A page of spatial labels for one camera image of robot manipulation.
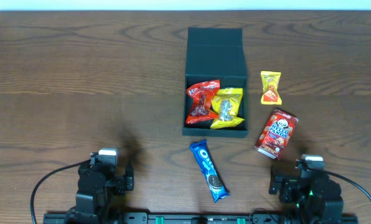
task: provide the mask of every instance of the red snack box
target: red snack box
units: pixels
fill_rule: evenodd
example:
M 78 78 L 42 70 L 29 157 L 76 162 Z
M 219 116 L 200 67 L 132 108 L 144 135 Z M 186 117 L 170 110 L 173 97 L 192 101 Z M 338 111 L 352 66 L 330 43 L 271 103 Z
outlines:
M 256 150 L 272 159 L 280 159 L 298 121 L 294 116 L 274 110 L 255 145 Z

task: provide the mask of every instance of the snack package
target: snack package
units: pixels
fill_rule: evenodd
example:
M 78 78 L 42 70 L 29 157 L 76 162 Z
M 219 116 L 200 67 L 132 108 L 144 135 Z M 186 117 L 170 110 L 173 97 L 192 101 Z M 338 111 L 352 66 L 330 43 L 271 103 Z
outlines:
M 212 99 L 218 89 L 220 89 L 220 80 L 197 83 L 187 89 L 187 95 L 192 98 L 193 103 L 185 120 L 186 124 L 195 124 L 200 121 L 218 118 L 217 114 L 210 110 Z
M 216 173 L 215 166 L 210 159 L 206 140 L 191 144 L 190 150 L 194 154 L 195 159 L 200 167 L 200 171 L 208 183 L 210 193 L 212 193 L 213 201 L 217 202 L 219 199 L 230 196 Z
M 257 151 L 272 159 L 280 159 L 298 121 L 294 116 L 274 110 L 256 143 Z
M 212 100 L 213 110 L 218 114 L 211 129 L 235 127 L 239 125 L 243 118 L 238 118 L 238 109 L 242 99 L 242 88 L 226 88 L 219 90 Z
M 263 95 L 260 103 L 264 105 L 281 105 L 283 101 L 277 92 L 281 72 L 261 71 L 260 76 L 263 84 Z

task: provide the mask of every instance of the wooden table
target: wooden table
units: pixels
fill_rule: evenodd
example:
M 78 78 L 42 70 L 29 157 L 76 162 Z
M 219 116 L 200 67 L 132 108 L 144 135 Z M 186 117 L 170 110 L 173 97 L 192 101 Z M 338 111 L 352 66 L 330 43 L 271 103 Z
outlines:
M 231 191 L 218 203 L 188 148 L 203 138 L 181 135 L 190 26 L 243 29 L 251 131 L 207 138 Z M 261 70 L 283 73 L 280 108 L 299 118 L 284 161 L 320 154 L 371 193 L 371 12 L 0 12 L 0 223 L 30 223 L 37 181 L 101 147 L 134 155 L 129 207 L 279 210 L 268 194 L 273 161 L 253 147 L 276 108 L 260 104 Z M 42 184 L 39 223 L 75 205 L 77 180 L 70 169 Z M 345 211 L 371 223 L 366 196 L 334 180 Z

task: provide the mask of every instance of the black cable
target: black cable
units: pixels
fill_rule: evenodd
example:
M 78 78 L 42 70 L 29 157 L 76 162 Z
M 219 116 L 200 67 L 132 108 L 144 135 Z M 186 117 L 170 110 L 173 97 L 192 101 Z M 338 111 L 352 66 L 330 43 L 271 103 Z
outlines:
M 37 224 L 37 222 L 36 222 L 36 216 L 35 216 L 35 208 L 34 208 L 35 194 L 36 194 L 36 190 L 43 183 L 43 181 L 45 179 L 47 179 L 48 177 L 50 177 L 51 175 L 55 174 L 56 172 L 60 172 L 60 171 L 65 170 L 65 169 L 69 169 L 69 168 L 73 168 L 73 167 L 76 167 L 76 166 L 80 166 L 80 165 L 82 165 L 84 163 L 89 163 L 89 162 L 90 162 L 90 160 L 86 160 L 86 161 L 83 161 L 83 162 L 78 162 L 77 164 L 69 165 L 69 166 L 66 166 L 66 167 L 61 167 L 59 169 L 53 170 L 52 172 L 49 172 L 47 175 L 45 175 L 43 178 L 41 178 L 40 181 L 38 181 L 38 183 L 36 184 L 34 190 L 32 191 L 32 195 L 31 195 L 31 217 L 32 217 L 33 224 Z
M 278 223 L 278 220 L 276 220 L 276 219 L 273 217 L 273 215 L 272 215 L 272 214 L 271 214 L 267 209 L 265 209 L 265 208 L 255 208 L 255 209 L 252 210 L 252 212 L 249 213 L 249 221 L 251 221 L 252 223 L 253 223 L 253 221 L 250 220 L 250 218 L 251 218 L 252 214 L 255 213 L 256 210 L 263 210 L 263 211 L 265 211 L 265 212 L 266 212 L 266 213 L 271 217 L 271 219 L 272 219 L 274 222 Z
M 307 169 L 309 169 L 311 171 L 322 172 L 322 173 L 325 173 L 325 174 L 328 174 L 328 175 L 333 175 L 334 177 L 342 179 L 342 180 L 352 184 L 354 187 L 357 187 L 358 189 L 360 189 L 368 197 L 368 199 L 371 201 L 371 195 L 363 187 L 361 187 L 358 183 L 354 182 L 353 180 L 350 180 L 350 179 L 348 179 L 348 178 L 346 178 L 342 175 L 335 174 L 333 172 L 329 172 L 329 171 L 326 171 L 326 170 L 313 169 L 313 168 L 308 168 L 308 167 L 307 167 Z

